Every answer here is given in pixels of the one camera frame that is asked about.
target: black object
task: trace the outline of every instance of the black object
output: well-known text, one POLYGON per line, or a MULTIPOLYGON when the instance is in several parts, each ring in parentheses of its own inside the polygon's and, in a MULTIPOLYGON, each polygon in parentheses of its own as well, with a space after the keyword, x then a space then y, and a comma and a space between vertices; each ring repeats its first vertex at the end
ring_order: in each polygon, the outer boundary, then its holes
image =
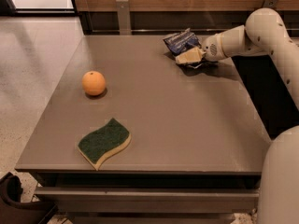
POLYGON ((271 138, 299 124, 299 111, 269 56, 232 59, 271 138))
POLYGON ((20 203, 21 182, 12 173, 0 180, 0 223, 1 224, 46 224, 55 215, 53 202, 20 203))

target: metal bracket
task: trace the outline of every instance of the metal bracket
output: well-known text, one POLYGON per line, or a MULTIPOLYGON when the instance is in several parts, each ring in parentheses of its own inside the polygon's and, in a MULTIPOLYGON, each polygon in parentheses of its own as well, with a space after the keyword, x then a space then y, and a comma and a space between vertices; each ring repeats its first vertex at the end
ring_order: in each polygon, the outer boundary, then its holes
POLYGON ((279 0, 263 0, 263 7, 276 9, 279 0))
POLYGON ((120 35, 131 35, 131 17, 129 0, 116 0, 120 35))

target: table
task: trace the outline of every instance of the table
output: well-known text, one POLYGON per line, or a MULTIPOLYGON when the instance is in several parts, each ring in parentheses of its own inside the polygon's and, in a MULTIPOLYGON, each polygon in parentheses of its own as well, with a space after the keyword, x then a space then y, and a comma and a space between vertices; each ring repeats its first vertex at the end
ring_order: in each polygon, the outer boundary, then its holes
POLYGON ((82 213, 97 220, 108 218, 99 213, 173 217, 178 210, 212 221, 256 205, 270 143, 231 59, 184 69, 161 35, 85 36, 16 170, 32 174, 43 186, 36 195, 77 223, 82 213), (85 95, 81 79, 90 70, 105 76, 104 95, 85 95), (95 171, 78 142, 111 118, 132 141, 95 171))

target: sponge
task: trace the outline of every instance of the sponge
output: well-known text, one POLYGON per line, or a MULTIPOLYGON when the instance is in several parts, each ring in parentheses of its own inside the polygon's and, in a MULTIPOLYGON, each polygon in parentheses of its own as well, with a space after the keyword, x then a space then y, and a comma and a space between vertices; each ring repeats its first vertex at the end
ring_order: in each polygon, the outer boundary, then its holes
POLYGON ((130 132, 112 118, 102 128, 83 137, 78 150, 95 170, 99 170, 106 159, 125 149, 130 141, 130 132))

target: tiled floor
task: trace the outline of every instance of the tiled floor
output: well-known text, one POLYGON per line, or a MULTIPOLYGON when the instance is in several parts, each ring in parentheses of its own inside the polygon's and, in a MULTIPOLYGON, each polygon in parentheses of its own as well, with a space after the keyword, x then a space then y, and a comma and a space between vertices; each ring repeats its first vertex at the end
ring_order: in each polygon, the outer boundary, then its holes
MULTIPOLYGON (((20 177, 22 202, 32 200, 36 181, 15 164, 82 37, 78 18, 0 17, 0 174, 20 177)), ((255 216, 237 214, 233 223, 255 216)))

